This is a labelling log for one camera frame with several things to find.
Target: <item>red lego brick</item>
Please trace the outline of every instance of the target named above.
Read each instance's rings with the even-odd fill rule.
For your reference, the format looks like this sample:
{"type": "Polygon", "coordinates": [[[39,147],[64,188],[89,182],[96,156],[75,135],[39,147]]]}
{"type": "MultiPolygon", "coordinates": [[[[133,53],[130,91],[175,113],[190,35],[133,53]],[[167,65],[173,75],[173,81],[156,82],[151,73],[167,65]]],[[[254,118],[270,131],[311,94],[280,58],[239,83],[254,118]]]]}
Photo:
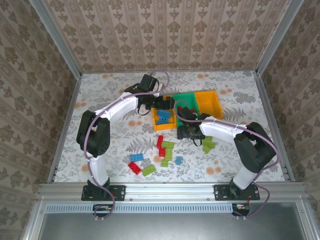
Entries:
{"type": "Polygon", "coordinates": [[[157,141],[157,143],[156,143],[156,148],[157,149],[160,149],[161,148],[161,144],[162,144],[162,141],[164,140],[164,136],[162,136],[162,135],[160,135],[159,137],[158,137],[158,141],[157,141]]]}
{"type": "Polygon", "coordinates": [[[132,171],[134,171],[135,174],[139,174],[141,172],[140,167],[137,166],[133,161],[129,163],[129,168],[131,168],[132,171]]]}
{"type": "Polygon", "coordinates": [[[166,149],[165,148],[159,148],[159,157],[165,157],[166,156],[166,149]]]}

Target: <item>floral tablecloth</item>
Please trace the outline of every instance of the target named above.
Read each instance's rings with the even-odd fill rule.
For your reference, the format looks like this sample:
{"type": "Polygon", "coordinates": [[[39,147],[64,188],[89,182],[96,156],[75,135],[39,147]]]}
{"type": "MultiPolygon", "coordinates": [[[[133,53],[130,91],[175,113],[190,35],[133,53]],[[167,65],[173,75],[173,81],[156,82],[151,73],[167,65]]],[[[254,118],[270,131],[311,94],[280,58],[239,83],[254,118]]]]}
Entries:
{"type": "MultiPolygon", "coordinates": [[[[123,93],[124,89],[139,83],[145,73],[84,74],[80,92],[74,106],[55,182],[86,182],[89,176],[84,153],[76,143],[78,127],[84,111],[105,107],[123,93]]],[[[251,71],[171,72],[170,85],[165,94],[216,90],[223,119],[232,123],[260,123],[270,136],[268,122],[251,71]]],[[[163,73],[155,75],[166,82],[163,73]]],[[[114,182],[229,182],[238,172],[241,161],[236,147],[213,138],[215,149],[208,154],[202,146],[196,147],[189,139],[178,140],[176,129],[154,131],[152,114],[140,116],[129,112],[111,128],[111,144],[103,158],[110,180],[114,182]],[[174,161],[161,167],[156,148],[159,135],[174,142],[173,160],[182,156],[181,165],[174,161]],[[137,164],[145,168],[153,164],[156,172],[144,177],[129,167],[131,154],[143,153],[144,161],[137,164]]],[[[284,181],[279,165],[266,170],[258,179],[262,182],[284,181]]]]}

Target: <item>yellow bin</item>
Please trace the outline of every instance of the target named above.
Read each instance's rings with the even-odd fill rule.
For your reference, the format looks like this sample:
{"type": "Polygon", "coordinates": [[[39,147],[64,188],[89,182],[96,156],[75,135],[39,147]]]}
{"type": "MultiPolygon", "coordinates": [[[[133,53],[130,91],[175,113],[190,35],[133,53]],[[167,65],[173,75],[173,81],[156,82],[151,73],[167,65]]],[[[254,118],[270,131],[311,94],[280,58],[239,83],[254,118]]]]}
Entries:
{"type": "Polygon", "coordinates": [[[194,95],[200,114],[210,114],[222,120],[223,112],[216,91],[196,91],[194,95]]]}
{"type": "MultiPolygon", "coordinates": [[[[164,96],[163,99],[166,100],[167,97],[172,97],[172,95],[164,96]]],[[[158,130],[164,130],[164,129],[177,128],[177,118],[175,116],[173,109],[167,110],[171,113],[171,117],[169,118],[169,123],[160,124],[160,125],[157,125],[157,120],[160,119],[159,116],[157,115],[157,111],[158,111],[158,109],[152,108],[152,121],[153,121],[154,130],[158,131],[158,130]]]]}

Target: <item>wall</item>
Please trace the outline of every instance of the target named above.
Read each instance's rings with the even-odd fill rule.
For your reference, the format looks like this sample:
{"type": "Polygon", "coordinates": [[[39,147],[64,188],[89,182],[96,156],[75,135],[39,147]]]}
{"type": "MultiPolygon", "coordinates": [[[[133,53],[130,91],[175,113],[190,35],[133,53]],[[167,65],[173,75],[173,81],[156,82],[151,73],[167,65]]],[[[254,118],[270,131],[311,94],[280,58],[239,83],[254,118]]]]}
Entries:
{"type": "Polygon", "coordinates": [[[262,76],[298,181],[320,219],[320,0],[305,0],[262,76]]]}
{"type": "Polygon", "coordinates": [[[288,0],[45,0],[83,72],[254,69],[288,0]]]}
{"type": "Polygon", "coordinates": [[[47,182],[75,79],[29,1],[0,1],[0,239],[47,182]]]}

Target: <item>plastic bin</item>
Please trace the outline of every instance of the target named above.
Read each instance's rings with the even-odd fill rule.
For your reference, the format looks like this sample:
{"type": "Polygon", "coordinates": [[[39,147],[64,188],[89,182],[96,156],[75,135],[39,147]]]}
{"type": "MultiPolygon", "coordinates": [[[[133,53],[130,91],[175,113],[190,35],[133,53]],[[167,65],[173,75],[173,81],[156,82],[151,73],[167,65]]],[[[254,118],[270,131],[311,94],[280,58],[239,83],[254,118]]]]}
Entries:
{"type": "Polygon", "coordinates": [[[194,95],[200,114],[210,114],[222,120],[223,111],[216,91],[196,91],[194,95]]]}
{"type": "MultiPolygon", "coordinates": [[[[167,97],[172,97],[172,95],[164,96],[163,98],[166,100],[167,97]]],[[[175,129],[177,127],[177,118],[175,116],[174,110],[169,109],[171,117],[169,118],[169,123],[157,125],[157,120],[159,120],[159,116],[157,115],[158,109],[152,108],[152,121],[153,127],[155,131],[164,130],[164,129],[175,129]]]]}
{"type": "MultiPolygon", "coordinates": [[[[195,96],[194,92],[174,94],[173,95],[173,99],[174,99],[174,101],[178,101],[178,100],[186,101],[186,103],[188,104],[188,108],[189,109],[193,109],[194,113],[196,113],[199,116],[199,109],[198,109],[196,96],[195,96]]],[[[179,102],[176,106],[177,106],[177,108],[179,106],[184,108],[184,107],[186,107],[186,104],[184,102],[179,102]]],[[[177,121],[177,126],[178,127],[179,126],[183,126],[183,123],[180,122],[179,119],[177,119],[176,121],[177,121]]]]}

